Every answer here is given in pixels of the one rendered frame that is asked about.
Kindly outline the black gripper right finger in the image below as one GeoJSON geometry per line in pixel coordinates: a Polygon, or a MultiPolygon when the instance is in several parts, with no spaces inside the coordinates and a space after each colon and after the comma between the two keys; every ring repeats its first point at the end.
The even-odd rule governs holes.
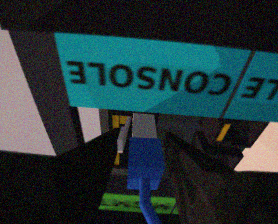
{"type": "Polygon", "coordinates": [[[164,150],[182,224],[245,224],[260,202],[278,202],[278,172],[236,171],[172,132],[164,150]]]}

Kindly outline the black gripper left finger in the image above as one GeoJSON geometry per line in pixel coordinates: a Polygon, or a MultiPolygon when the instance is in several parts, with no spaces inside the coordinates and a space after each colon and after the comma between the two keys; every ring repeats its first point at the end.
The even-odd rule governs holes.
{"type": "Polygon", "coordinates": [[[120,128],[57,156],[0,150],[0,198],[43,203],[50,224],[94,224],[120,128]]]}

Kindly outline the blue network cable plug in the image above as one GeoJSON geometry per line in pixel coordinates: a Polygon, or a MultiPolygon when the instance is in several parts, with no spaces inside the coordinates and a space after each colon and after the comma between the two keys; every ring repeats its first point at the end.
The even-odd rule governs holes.
{"type": "MultiPolygon", "coordinates": [[[[154,115],[132,114],[127,189],[139,189],[139,206],[148,224],[162,224],[151,203],[151,190],[158,189],[165,169],[161,139],[157,139],[154,115]]],[[[118,153],[123,153],[131,118],[120,116],[120,124],[125,126],[117,139],[118,153]]]]}

